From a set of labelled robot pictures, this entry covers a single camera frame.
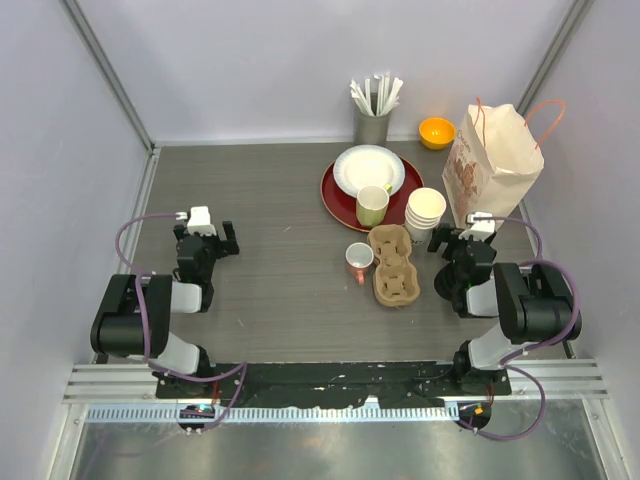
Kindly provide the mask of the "stack of white paper cups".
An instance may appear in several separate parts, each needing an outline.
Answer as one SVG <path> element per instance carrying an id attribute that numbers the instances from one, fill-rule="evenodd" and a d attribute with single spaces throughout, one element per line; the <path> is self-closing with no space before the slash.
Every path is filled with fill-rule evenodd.
<path id="1" fill-rule="evenodd" d="M 413 244 L 424 243 L 439 225 L 447 208 L 445 197 L 432 188 L 418 188 L 408 198 L 404 228 Z"/>

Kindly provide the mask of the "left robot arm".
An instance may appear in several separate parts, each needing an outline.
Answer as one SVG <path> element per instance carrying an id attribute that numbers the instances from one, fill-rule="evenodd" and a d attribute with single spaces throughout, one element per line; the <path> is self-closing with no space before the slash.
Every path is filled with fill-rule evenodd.
<path id="1" fill-rule="evenodd" d="M 200 399 L 214 382 L 246 369 L 244 364 L 216 374 L 206 350 L 170 331 L 171 317 L 209 310 L 216 262 L 240 253 L 234 225 L 222 223 L 224 238 L 211 225 L 197 231 L 186 223 L 173 228 L 177 267 L 170 274 L 132 268 L 111 277 L 90 331 L 100 355 L 143 361 L 155 372 L 178 379 L 190 398 Z"/>

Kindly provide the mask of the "black cup lids stack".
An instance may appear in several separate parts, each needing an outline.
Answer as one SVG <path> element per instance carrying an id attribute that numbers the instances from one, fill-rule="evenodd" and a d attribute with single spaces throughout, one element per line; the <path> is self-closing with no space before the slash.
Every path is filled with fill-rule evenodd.
<path id="1" fill-rule="evenodd" d="M 452 262 L 449 262 L 436 274 L 434 278 L 434 288 L 441 298 L 451 301 L 456 284 L 455 267 Z"/>

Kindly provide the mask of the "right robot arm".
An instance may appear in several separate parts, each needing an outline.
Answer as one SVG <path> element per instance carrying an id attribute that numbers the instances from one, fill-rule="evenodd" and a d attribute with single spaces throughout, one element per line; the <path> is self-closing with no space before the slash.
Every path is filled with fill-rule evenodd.
<path id="1" fill-rule="evenodd" d="M 433 394 L 481 395 L 510 393 L 507 363 L 529 348 L 577 338 L 581 317 L 572 289 L 560 268 L 541 260 L 525 267 L 496 262 L 486 238 L 471 229 L 449 224 L 435 228 L 427 250 L 446 248 L 444 267 L 434 279 L 437 294 L 450 302 L 461 318 L 495 318 L 484 335 L 464 342 L 447 372 L 422 382 Z"/>

